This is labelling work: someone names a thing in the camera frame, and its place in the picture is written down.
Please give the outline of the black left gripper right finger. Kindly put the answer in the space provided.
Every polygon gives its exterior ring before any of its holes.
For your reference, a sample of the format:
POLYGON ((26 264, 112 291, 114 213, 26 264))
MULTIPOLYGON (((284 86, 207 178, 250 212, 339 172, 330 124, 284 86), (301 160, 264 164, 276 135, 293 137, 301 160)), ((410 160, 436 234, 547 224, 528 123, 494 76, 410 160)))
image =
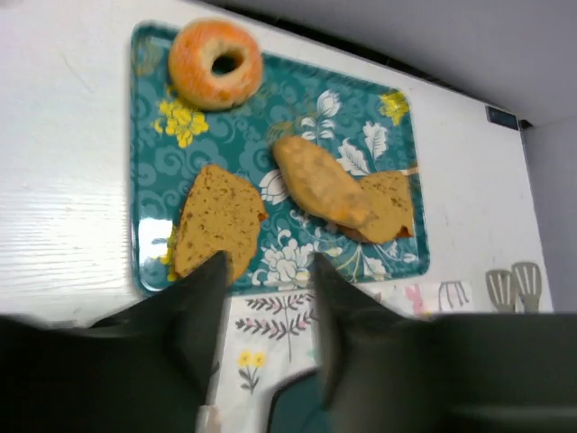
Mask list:
POLYGON ((338 432, 573 432, 573 314, 407 318, 316 253, 323 403, 338 432))

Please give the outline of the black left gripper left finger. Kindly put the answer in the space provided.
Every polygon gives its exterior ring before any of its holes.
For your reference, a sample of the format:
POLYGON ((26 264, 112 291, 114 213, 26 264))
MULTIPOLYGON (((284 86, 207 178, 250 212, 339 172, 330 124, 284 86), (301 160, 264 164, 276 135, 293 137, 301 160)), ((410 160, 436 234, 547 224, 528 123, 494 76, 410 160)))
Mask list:
POLYGON ((4 432, 192 432, 207 402, 227 257, 90 327, 1 318, 4 432))

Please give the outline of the brown bread slice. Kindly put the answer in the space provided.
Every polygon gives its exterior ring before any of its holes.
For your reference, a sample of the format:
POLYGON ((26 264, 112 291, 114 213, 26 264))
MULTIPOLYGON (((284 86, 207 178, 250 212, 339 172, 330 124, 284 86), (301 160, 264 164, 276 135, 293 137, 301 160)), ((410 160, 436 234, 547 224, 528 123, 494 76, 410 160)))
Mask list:
POLYGON ((337 228, 359 243, 385 244, 414 235, 414 208, 408 177, 399 171, 381 171, 358 183, 371 202, 372 218, 358 229, 337 228))
POLYGON ((268 214, 261 194, 248 181, 216 164, 197 175, 181 212, 173 267, 185 277, 219 251, 226 253, 233 283, 255 257, 261 223, 268 214))

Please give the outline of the oval bread roll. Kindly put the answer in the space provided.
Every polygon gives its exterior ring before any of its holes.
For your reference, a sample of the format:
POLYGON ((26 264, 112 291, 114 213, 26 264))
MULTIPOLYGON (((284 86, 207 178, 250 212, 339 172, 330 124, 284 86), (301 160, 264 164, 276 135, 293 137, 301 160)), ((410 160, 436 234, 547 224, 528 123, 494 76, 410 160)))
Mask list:
POLYGON ((326 149, 285 136, 272 153, 289 195, 304 211, 353 229, 371 220, 368 194, 326 149))

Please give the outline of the metal serving tongs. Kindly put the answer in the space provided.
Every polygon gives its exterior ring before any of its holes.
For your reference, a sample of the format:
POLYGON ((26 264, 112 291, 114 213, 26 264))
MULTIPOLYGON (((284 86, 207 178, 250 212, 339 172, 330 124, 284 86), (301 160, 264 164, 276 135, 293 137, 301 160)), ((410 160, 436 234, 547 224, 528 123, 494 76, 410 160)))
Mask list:
POLYGON ((539 311, 543 282, 536 263, 518 262, 509 270, 486 271, 485 282, 490 302, 497 312, 516 313, 518 305, 525 313, 539 311))

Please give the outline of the brown bread slice on tray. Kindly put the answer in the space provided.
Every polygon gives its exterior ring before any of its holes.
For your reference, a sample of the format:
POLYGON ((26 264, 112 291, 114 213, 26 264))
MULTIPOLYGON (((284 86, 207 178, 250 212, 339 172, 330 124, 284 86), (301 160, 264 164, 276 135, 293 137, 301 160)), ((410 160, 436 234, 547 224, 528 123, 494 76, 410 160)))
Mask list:
POLYGON ((181 212, 173 267, 185 277, 219 251, 226 253, 233 283, 255 257, 261 223, 268 214, 261 194, 248 181, 216 164, 197 175, 181 212))

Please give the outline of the dark teal square plate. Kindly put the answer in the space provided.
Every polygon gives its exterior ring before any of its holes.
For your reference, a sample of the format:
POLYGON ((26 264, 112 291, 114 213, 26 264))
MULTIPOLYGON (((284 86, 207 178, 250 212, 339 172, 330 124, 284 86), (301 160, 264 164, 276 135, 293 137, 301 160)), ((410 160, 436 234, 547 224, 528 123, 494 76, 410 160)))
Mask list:
POLYGON ((266 433, 330 433, 330 418, 321 396, 318 370, 288 378, 274 392, 266 433))

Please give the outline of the floral animal print placemat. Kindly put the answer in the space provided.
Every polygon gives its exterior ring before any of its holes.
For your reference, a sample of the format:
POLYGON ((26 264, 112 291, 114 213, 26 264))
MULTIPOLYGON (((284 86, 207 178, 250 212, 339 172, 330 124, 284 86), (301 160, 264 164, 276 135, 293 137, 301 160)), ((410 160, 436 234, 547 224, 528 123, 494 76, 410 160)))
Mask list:
MULTIPOLYGON (((472 286, 466 281, 380 281, 359 288, 404 316, 429 318, 475 309, 472 286)), ((210 393, 221 431, 264 431, 275 389, 317 365, 315 326, 315 297, 309 290, 230 300, 210 393)))

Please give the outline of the teal floral serving tray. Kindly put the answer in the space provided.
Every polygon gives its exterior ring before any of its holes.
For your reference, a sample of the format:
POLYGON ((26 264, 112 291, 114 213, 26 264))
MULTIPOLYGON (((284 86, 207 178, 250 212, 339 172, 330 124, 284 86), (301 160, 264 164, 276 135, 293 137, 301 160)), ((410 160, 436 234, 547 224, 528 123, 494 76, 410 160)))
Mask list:
POLYGON ((176 33, 140 23, 131 38, 130 203, 138 289, 150 295, 176 280, 172 250, 181 210, 196 175, 210 163, 248 180, 268 213, 257 253, 233 285, 236 294, 304 288, 316 251, 354 283, 428 270, 417 150, 401 91, 268 53, 253 97, 229 111, 204 114, 187 107, 171 86, 168 55, 176 33), (405 174, 414 208, 408 236, 360 244, 300 210, 270 151, 292 134, 327 149, 355 178, 405 174))

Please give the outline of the black corner label sticker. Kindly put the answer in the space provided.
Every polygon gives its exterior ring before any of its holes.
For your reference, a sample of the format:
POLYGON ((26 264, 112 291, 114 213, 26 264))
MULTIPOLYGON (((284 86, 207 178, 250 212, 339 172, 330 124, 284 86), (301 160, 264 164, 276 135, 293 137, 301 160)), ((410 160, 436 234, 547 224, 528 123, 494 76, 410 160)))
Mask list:
POLYGON ((485 106, 485 111, 489 123, 515 131, 519 130, 518 119, 515 115, 493 106, 485 106))

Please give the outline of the orange glazed donut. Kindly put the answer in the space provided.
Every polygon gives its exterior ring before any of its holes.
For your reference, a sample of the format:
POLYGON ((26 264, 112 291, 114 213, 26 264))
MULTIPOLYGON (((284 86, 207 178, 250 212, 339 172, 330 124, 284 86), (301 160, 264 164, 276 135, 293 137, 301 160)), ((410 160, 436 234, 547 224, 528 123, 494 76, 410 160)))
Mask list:
POLYGON ((208 111, 244 103, 263 76, 256 39, 243 27, 218 19, 196 20, 181 29, 170 46, 168 67, 178 96, 208 111))

